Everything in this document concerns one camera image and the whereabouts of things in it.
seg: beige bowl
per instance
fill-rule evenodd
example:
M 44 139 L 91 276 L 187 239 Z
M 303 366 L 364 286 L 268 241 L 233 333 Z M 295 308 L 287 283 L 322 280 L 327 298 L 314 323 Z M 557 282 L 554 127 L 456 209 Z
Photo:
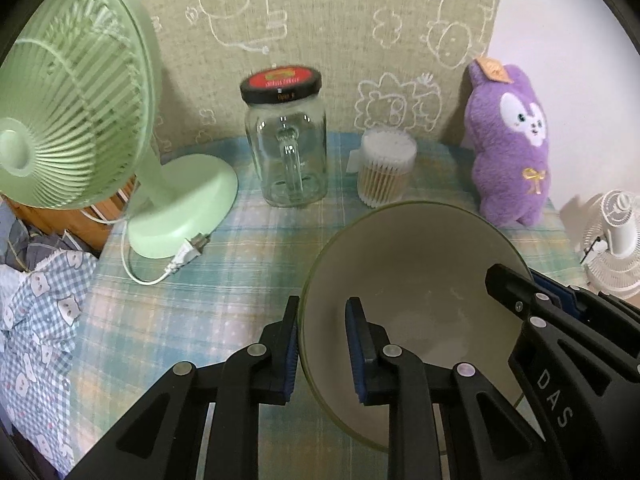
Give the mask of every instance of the beige bowl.
M 363 406 L 354 391 L 344 329 L 351 296 L 360 297 L 367 320 L 385 327 L 392 343 L 439 366 L 471 362 L 517 403 L 522 393 L 507 360 L 520 320 L 484 288 L 496 263 L 530 277 L 500 231 L 440 203 L 383 207 L 329 241 L 302 295 L 300 358 L 316 399 L 343 430 L 388 446 L 388 406 Z

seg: white fan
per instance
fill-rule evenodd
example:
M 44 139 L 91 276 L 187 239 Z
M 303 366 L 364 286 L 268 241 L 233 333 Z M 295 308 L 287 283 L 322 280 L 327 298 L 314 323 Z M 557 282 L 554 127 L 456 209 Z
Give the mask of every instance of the white fan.
M 640 292 L 640 208 L 633 195 L 609 191 L 591 208 L 583 264 L 594 287 L 623 300 Z

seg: plaid tablecloth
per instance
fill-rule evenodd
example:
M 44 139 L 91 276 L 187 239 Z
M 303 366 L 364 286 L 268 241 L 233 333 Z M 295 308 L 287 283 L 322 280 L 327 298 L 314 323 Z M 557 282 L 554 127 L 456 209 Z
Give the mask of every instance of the plaid tablecloth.
M 206 152 L 228 161 L 238 172 L 238 198 L 203 256 L 160 285 L 140 286 L 126 277 L 119 255 L 122 229 L 114 230 L 78 325 L 70 374 L 76 460 L 174 363 L 189 360 L 204 366 L 225 360 L 255 342 L 265 324 L 280 318 L 287 297 L 301 292 L 329 238 L 370 211 L 356 193 L 356 175 L 345 174 L 349 152 L 358 144 L 355 134 L 329 135 L 329 193 L 300 209 L 273 208 L 262 199 L 244 139 L 174 154 Z M 467 150 L 421 142 L 405 198 L 477 212 L 472 162 Z M 565 284 L 585 285 L 551 202 L 539 227 L 503 232 L 530 267 Z M 165 265 L 164 260 L 132 256 L 132 268 L 143 279 L 156 278 Z M 263 480 L 386 478 L 386 455 L 335 426 L 313 399 L 300 370 L 291 403 L 263 407 L 260 418 Z

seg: stuffed animal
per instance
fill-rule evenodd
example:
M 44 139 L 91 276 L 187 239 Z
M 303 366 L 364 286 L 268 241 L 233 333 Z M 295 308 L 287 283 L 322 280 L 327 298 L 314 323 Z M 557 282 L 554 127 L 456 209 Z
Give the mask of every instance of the stuffed animal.
M 514 65 L 504 69 L 513 83 L 489 79 L 477 60 L 468 67 L 473 91 L 465 127 L 476 151 L 472 179 L 487 221 L 498 227 L 515 221 L 533 226 L 542 216 L 551 179 L 546 119 L 525 73 Z

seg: fan base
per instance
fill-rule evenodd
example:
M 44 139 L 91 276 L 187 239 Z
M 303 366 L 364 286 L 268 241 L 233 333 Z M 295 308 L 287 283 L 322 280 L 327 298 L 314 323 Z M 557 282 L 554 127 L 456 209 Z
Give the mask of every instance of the fan base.
M 224 160 L 196 153 L 162 166 L 162 176 L 178 198 L 156 206 L 143 186 L 129 201 L 131 248 L 145 258 L 175 256 L 182 243 L 209 235 L 223 221 L 238 193 L 238 177 Z

